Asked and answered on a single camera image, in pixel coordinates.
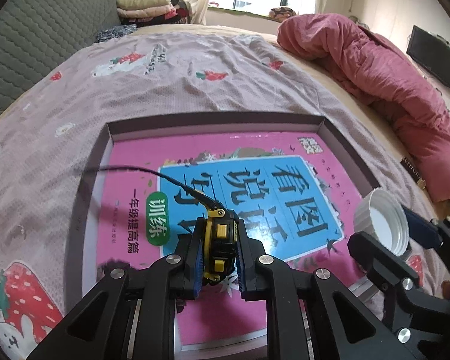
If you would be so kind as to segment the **black yellow digital watch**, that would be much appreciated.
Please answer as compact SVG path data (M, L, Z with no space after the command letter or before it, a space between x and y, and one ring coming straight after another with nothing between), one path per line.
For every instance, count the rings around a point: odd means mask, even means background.
M204 192L193 189L169 175L140 166L94 166L83 171L85 174L99 172L143 172L167 180L189 194L193 201L206 210L205 237L203 242L204 280L206 284L223 282L235 270L238 239L238 217L223 203Z

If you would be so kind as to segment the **white plastic jar lid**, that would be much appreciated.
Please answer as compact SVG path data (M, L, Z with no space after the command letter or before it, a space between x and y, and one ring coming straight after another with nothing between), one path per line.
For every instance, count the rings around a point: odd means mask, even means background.
M407 251L410 234L404 209L393 194L373 189L358 204L353 216L356 233L367 233L398 257Z

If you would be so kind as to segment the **grey shallow cardboard box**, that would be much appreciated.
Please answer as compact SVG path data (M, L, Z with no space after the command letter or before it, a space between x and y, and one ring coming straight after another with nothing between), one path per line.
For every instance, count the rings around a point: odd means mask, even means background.
M120 260L137 269L231 213L293 268L326 267L362 301L376 292L347 250L353 212L379 185L330 119L191 113L111 122L88 158L65 252L65 308Z

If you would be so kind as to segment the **pink Chinese workbook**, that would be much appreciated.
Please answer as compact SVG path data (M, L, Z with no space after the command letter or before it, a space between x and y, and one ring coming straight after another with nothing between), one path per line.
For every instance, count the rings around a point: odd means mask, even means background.
M119 141L105 173L97 262L145 268L201 233L204 282L178 309L184 350L260 336L266 305L242 299L238 229L295 270L362 279L347 249L361 194L318 133L209 133Z

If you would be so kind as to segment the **rose pink quilt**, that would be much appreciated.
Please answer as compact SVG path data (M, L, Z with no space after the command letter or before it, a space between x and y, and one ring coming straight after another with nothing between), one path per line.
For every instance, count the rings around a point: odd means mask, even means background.
M435 203L450 200L450 112L443 97L388 39L340 14L293 16L277 42L321 66L390 124Z

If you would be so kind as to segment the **pink strawberry print blanket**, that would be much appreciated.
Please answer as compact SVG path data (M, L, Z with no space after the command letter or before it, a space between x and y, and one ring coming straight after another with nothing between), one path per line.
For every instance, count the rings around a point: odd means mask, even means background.
M0 118L0 357L25 359L97 283L171 254L206 209L243 219L293 267L369 286L347 242L357 207L428 196L375 116L258 35L130 35L80 50Z

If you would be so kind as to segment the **dark patterned cloth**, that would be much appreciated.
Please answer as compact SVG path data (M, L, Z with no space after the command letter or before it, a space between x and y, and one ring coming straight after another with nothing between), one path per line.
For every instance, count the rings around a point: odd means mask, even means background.
M95 43L102 43L111 39L122 38L134 33L136 30L137 27L135 24L118 25L112 28L106 28L97 33Z

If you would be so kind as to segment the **stack of folded clothes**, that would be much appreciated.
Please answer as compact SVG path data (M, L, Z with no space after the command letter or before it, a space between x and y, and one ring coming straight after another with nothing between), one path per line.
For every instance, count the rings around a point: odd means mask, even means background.
M160 24L189 24L190 12L184 0L117 0L123 25L147 27Z

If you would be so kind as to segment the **grey quilted headboard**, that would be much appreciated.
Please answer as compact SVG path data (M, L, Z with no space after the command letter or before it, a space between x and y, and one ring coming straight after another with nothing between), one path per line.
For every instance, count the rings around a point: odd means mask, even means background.
M0 11L0 116L101 30L119 24L116 0L8 0Z

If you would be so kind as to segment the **wall mounted black television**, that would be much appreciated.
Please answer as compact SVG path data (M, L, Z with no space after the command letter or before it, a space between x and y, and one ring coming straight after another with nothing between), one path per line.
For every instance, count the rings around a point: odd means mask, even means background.
M450 89L450 46L446 41L414 25L406 53Z

